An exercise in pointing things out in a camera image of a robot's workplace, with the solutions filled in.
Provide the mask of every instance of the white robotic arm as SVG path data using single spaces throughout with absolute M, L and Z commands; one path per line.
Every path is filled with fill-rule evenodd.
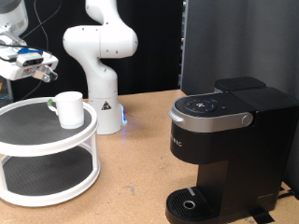
M 24 0 L 2 0 L 0 2 L 0 76 L 9 80 L 35 77 L 51 82 L 57 78 L 53 70 L 58 60 L 46 51 L 26 48 L 25 41 L 20 39 L 19 35 L 27 27 L 28 18 Z
M 88 15 L 102 26 L 77 26 L 64 34 L 64 48 L 83 67 L 89 104 L 98 115 L 98 134 L 119 131 L 125 124 L 118 101 L 117 74 L 100 58 L 132 56 L 138 46 L 135 32 L 120 18 L 116 0 L 86 0 Z

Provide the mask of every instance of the coffee maker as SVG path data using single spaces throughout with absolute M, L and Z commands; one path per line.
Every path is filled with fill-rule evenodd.
M 172 153 L 199 164 L 196 186 L 168 196 L 168 221 L 273 221 L 299 102 L 255 78 L 230 78 L 215 93 L 178 98 L 168 114 Z

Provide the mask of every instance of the black mesh shelf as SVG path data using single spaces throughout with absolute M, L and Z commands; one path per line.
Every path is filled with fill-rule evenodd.
M 7 189 L 44 196 L 75 187 L 93 170 L 92 154 L 83 147 L 41 157 L 12 157 L 3 165 Z

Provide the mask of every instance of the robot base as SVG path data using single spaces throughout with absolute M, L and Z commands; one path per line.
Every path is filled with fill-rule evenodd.
M 97 114 L 99 122 L 97 134 L 116 133 L 127 123 L 123 118 L 123 108 L 118 101 L 118 96 L 104 99 L 90 97 L 88 104 Z

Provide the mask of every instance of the coffee maker button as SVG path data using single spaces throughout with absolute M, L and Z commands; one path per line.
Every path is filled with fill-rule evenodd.
M 187 102 L 185 103 L 185 106 L 190 107 L 192 103 L 193 103 L 193 101 L 187 101 Z
M 251 115 L 245 115 L 242 119 L 242 124 L 244 126 L 249 126 L 252 123 L 252 120 L 253 120 L 253 118 Z

